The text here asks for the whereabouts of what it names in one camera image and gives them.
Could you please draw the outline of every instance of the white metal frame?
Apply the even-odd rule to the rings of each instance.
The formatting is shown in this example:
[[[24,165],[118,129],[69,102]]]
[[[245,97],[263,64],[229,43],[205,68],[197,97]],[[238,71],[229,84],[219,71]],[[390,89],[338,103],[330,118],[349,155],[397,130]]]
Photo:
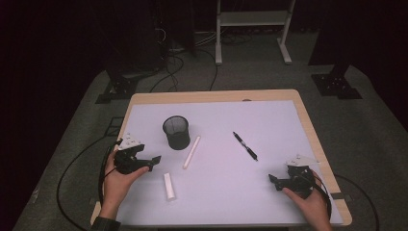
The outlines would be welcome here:
[[[286,48],[286,37],[291,24],[295,0],[291,0],[287,11],[274,12],[225,12],[221,11],[221,0],[217,0],[217,42],[216,42],[216,64],[222,64],[221,55],[221,27],[222,26],[266,26],[283,25],[283,34],[278,38],[285,64],[291,64],[292,59]]]

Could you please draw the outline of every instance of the white marker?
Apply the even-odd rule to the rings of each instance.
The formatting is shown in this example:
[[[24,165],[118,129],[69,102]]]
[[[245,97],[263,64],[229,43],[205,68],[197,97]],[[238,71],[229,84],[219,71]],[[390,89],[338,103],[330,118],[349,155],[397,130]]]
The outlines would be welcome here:
[[[194,142],[194,145],[193,145],[192,148],[191,148],[190,154],[189,154],[189,156],[187,157],[186,162],[184,162],[183,169],[186,169],[186,168],[189,166],[189,163],[190,163],[192,154],[194,153],[195,148],[198,146],[198,142],[200,141],[200,138],[201,138],[201,137],[198,136],[198,137],[195,139],[195,142]]]

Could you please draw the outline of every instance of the white stick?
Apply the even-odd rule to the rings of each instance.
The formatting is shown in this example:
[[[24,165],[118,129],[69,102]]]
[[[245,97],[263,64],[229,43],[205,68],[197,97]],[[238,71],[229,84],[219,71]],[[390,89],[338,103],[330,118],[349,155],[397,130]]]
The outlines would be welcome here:
[[[170,200],[176,199],[176,195],[174,194],[173,186],[171,185],[170,173],[165,174],[165,185],[166,185],[167,200],[170,201]]]
[[[184,162],[183,169],[186,169],[186,168],[189,166],[189,163],[190,163],[192,154],[194,153],[195,148],[198,146],[198,142],[200,141],[200,138],[201,138],[201,137],[198,136],[198,137],[195,139],[195,142],[194,142],[194,145],[193,145],[192,148],[191,148],[190,154],[189,154],[189,156],[187,157],[186,162]]]

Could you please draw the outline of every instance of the finger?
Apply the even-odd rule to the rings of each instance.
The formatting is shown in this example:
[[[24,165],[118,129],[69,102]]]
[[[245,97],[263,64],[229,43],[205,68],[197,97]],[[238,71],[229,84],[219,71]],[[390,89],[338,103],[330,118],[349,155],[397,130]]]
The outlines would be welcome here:
[[[114,159],[115,159],[116,152],[117,152],[117,150],[115,150],[115,151],[111,152],[111,154],[109,154],[108,159],[106,161],[105,169],[114,168]]]
[[[291,191],[288,188],[283,188],[283,193],[285,193],[285,195],[288,196],[288,198],[290,198],[295,204],[300,205],[300,203],[303,202],[303,199],[298,196],[296,193],[294,193],[293,191]]]
[[[315,171],[313,171],[313,170],[312,170],[312,173],[313,173],[313,175],[315,176],[315,183],[316,183],[319,187],[321,187],[321,179],[320,179],[320,177],[319,177],[318,174],[317,174]]]
[[[132,172],[130,175],[131,175],[133,180],[136,180],[139,177],[141,177],[142,175],[144,175],[148,170],[149,170],[149,167],[141,167],[138,170]]]

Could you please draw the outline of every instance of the sleeve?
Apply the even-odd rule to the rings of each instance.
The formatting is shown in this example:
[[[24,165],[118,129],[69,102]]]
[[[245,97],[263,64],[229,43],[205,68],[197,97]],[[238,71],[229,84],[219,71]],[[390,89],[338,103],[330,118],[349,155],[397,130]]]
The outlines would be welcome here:
[[[89,231],[117,231],[120,222],[114,219],[97,217]]]

